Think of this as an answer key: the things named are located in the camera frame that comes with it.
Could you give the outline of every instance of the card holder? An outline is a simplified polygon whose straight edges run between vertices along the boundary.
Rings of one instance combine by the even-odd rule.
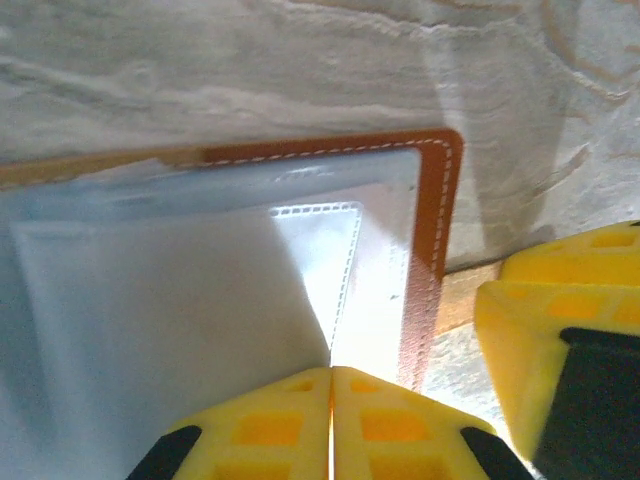
[[[0,461],[122,478],[168,423],[312,366],[419,387],[461,143],[386,135],[95,157],[0,195]]]

